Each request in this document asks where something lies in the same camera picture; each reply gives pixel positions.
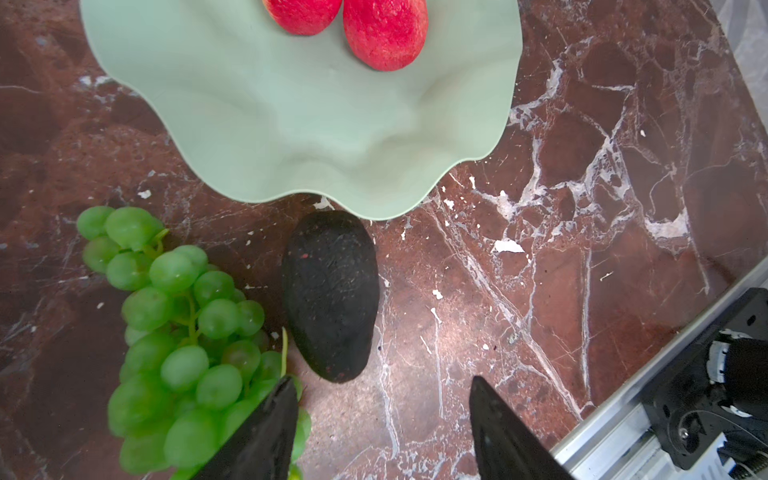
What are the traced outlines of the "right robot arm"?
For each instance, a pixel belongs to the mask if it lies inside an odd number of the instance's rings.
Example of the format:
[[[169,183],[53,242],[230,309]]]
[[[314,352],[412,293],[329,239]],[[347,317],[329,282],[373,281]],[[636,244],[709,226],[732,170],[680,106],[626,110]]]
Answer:
[[[708,449],[732,479],[767,470],[767,291],[727,307],[642,390],[651,429],[672,463]]]

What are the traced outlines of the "dark fake avocado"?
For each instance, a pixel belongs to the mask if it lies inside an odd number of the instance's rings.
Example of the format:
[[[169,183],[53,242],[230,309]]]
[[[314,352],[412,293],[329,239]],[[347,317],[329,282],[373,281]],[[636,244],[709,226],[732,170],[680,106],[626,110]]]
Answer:
[[[291,233],[281,262],[294,341],[321,378],[345,383],[366,368],[380,302],[376,249],[345,211],[317,211]]]

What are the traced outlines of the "green fake grape bunch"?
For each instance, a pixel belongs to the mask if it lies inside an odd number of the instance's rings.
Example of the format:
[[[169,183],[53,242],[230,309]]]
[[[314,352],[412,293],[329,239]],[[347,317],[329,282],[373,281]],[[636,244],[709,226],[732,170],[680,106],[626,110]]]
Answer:
[[[107,404],[119,463],[132,475],[231,478],[218,466],[249,417],[272,410],[289,378],[272,350],[265,312],[195,245],[166,249],[167,228],[150,212],[93,206],[80,213],[82,259],[126,293],[127,352]]]

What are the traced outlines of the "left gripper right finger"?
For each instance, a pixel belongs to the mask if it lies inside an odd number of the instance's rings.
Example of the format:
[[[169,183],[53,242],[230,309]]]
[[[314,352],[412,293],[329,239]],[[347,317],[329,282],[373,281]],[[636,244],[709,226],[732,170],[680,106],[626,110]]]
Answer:
[[[469,407],[481,479],[573,479],[479,375],[472,379]]]

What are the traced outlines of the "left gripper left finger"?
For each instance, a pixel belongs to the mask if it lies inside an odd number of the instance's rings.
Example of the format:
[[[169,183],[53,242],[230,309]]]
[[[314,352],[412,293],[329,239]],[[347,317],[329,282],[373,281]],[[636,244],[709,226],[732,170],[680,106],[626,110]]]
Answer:
[[[286,480],[297,421],[297,391],[284,376],[193,479]]]

